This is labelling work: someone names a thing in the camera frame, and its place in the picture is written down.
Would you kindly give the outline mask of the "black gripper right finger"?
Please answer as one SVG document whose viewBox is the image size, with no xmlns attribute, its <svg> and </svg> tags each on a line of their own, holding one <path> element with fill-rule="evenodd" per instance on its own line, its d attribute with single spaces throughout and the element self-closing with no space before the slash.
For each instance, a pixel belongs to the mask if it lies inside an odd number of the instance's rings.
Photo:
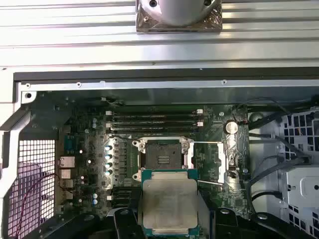
<svg viewBox="0 0 319 239">
<path fill-rule="evenodd" d="M 200 187 L 198 221 L 207 239 L 314 239 L 301 226 L 266 213 L 245 219 L 229 208 L 218 207 L 206 188 Z"/>
</svg>

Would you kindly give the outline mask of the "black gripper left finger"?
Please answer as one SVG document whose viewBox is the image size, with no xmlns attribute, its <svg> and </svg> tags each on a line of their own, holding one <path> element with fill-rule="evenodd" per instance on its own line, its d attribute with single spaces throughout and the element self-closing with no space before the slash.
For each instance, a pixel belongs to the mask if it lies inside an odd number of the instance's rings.
<svg viewBox="0 0 319 239">
<path fill-rule="evenodd" d="M 133 189 L 126 208 L 113 208 L 105 217 L 83 214 L 74 220 L 71 227 L 72 239 L 141 239 L 142 227 L 138 224 L 138 206 L 141 189 Z"/>
</svg>

